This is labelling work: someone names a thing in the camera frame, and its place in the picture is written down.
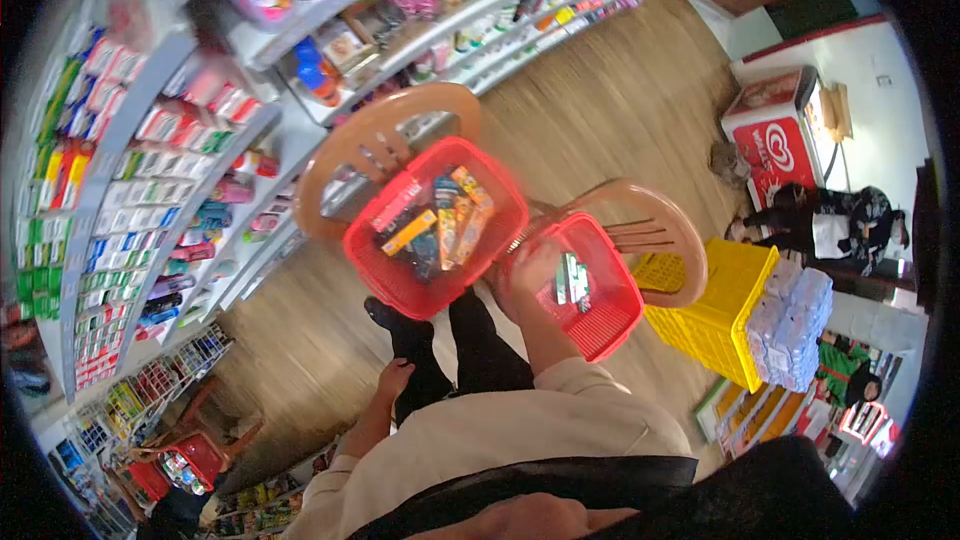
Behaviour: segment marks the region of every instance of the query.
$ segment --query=wall's logo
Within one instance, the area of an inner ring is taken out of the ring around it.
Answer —
[[[777,123],[767,126],[767,153],[777,167],[785,172],[793,172],[793,154],[786,145],[786,132]]]

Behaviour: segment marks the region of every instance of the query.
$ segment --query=wooden floor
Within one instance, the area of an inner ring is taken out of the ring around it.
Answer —
[[[723,232],[742,200],[707,169],[718,115],[735,93],[728,64],[685,0],[645,0],[486,94],[481,146],[530,197],[563,204],[627,176],[672,198],[707,239]],[[522,354],[519,329],[481,294],[501,336]],[[216,373],[232,401],[257,405],[267,420],[227,489],[282,471],[365,406],[392,357],[388,334],[363,310],[366,295],[339,246],[314,241],[220,318],[238,342]],[[444,318],[435,351],[452,378]],[[701,458],[698,475],[714,471],[719,452],[704,445],[691,416],[713,372],[661,342],[646,322],[605,366],[678,418]]]

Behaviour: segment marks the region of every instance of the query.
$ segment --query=yellow plastic crate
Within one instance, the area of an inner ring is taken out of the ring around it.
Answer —
[[[719,237],[705,245],[706,290],[684,308],[647,306],[644,318],[660,338],[739,387],[756,392],[762,384],[747,344],[747,320],[777,266],[776,248]],[[677,255],[646,255],[633,269],[641,288],[674,292],[684,283],[684,262]]]

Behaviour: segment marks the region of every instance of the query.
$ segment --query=beige plastic chair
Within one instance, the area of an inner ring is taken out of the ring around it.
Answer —
[[[683,259],[686,274],[683,285],[673,292],[642,287],[640,293],[643,302],[653,307],[673,309],[695,303],[707,287],[707,252],[700,235],[690,219],[673,201],[627,179],[606,180],[562,207],[528,199],[530,205],[542,214],[530,222],[527,229],[510,245],[508,253],[517,250],[524,240],[534,237],[547,226],[602,201],[629,203],[646,215],[646,218],[638,221],[604,227],[621,254],[671,253]],[[502,265],[501,260],[495,262],[484,277],[500,310],[516,323],[517,318],[508,290],[509,275],[509,270]]]
[[[480,138],[480,101],[460,84],[422,84],[366,105],[333,130],[313,153],[296,185],[296,226],[309,238],[342,239],[350,222],[321,214],[324,188],[333,174],[340,166],[351,165],[374,184],[385,186],[412,157],[407,138],[398,127],[431,111],[457,116],[461,138],[472,143]]]

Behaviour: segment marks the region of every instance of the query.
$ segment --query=plastic chair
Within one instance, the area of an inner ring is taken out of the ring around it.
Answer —
[[[398,127],[431,111],[456,115],[458,134],[472,143],[479,139],[480,101],[466,86],[434,82],[384,96],[351,115],[314,152],[296,184],[296,226],[309,238],[342,239],[350,222],[321,214],[324,188],[333,174],[342,165],[351,165],[372,183],[385,185],[411,158],[408,140]]]
[[[508,254],[517,250],[525,241],[535,239],[552,223],[563,220],[575,211],[582,211],[607,200],[632,204],[647,216],[638,221],[604,226],[606,234],[621,254],[671,253],[683,259],[683,285],[674,292],[642,287],[640,294],[644,304],[678,309],[695,303],[707,287],[707,252],[700,235],[690,219],[673,201],[627,179],[606,180],[562,207],[528,199],[530,206],[542,215],[531,220],[523,234],[510,245]],[[509,277],[509,268],[500,260],[487,270],[485,279],[500,310],[516,323],[516,313],[509,296]]]
[[[207,427],[200,420],[198,414],[200,407],[207,402],[210,393],[219,384],[220,378],[216,376],[207,377],[197,394],[187,404],[183,414],[180,414],[176,420],[173,429],[157,439],[156,443],[162,446],[159,448],[132,449],[130,454],[133,458],[138,462],[155,462],[160,453],[184,446],[200,446],[205,453],[210,453],[213,456],[211,462],[216,462],[217,471],[213,472],[213,477],[216,477],[219,472],[230,469],[237,455],[254,441],[254,437],[263,428],[263,419],[259,418],[250,429],[231,444],[224,444],[216,440],[215,438],[218,438],[220,434]]]

